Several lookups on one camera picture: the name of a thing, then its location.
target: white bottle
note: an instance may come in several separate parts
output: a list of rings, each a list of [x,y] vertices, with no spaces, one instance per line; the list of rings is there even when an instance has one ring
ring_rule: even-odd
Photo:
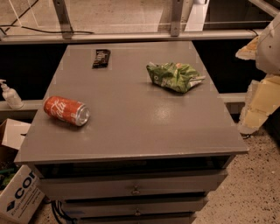
[[[12,109],[20,109],[22,106],[24,106],[23,101],[21,100],[15,89],[10,88],[6,84],[4,84],[5,81],[6,80],[0,80],[1,88],[3,90],[3,98],[7,101],[8,105]]]

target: red soda can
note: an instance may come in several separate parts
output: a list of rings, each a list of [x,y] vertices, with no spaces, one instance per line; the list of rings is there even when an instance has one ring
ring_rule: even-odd
[[[81,126],[88,121],[88,107],[80,102],[61,96],[51,96],[44,102],[44,111],[51,117]]]

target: crumpled chip bag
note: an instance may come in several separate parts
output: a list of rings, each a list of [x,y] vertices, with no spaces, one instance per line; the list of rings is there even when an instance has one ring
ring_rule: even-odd
[[[175,64],[171,62],[163,65],[155,65],[150,62],[147,70],[153,83],[182,94],[200,84],[205,79],[205,76],[200,75],[188,64]]]

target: drawer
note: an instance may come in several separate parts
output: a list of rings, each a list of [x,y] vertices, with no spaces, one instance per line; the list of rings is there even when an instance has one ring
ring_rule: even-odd
[[[183,171],[97,178],[41,179],[38,188],[50,200],[113,198],[214,191],[225,170]]]
[[[87,217],[190,213],[201,210],[206,203],[206,197],[172,194],[64,203],[62,204],[62,209],[70,217],[80,219]]]
[[[193,213],[147,215],[141,217],[95,218],[79,220],[79,224],[191,224],[196,216]]]

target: drawer handle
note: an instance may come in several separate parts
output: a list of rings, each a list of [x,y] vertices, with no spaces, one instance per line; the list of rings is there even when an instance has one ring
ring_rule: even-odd
[[[138,186],[134,186],[134,190],[131,192],[132,195],[139,195],[140,191],[138,190]]]
[[[140,216],[141,213],[140,213],[139,210],[137,209],[134,215],[135,215],[135,216]]]

